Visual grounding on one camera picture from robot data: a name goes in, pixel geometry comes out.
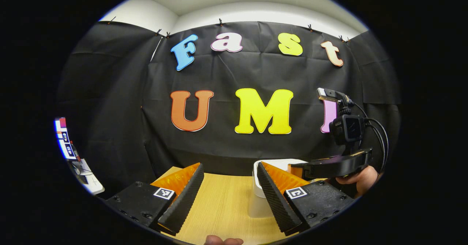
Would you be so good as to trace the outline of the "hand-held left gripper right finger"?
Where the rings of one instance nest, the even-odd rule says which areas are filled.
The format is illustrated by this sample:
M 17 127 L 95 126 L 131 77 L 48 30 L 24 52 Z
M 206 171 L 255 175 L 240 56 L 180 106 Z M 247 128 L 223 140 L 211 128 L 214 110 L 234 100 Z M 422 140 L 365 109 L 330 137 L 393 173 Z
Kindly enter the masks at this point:
M 324 180 L 310 183 L 265 162 L 258 164 L 256 172 L 279 230 L 285 235 L 316 228 L 355 202 Z

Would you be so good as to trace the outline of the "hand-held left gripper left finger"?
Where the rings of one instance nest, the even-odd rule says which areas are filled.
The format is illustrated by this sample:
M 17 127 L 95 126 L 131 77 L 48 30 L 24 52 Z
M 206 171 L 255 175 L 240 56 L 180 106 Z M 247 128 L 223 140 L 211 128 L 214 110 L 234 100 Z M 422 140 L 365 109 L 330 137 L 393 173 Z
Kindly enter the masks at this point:
M 105 200 L 106 205 L 158 232 L 180 232 L 204 179 L 204 166 L 195 163 L 151 184 L 136 181 Z

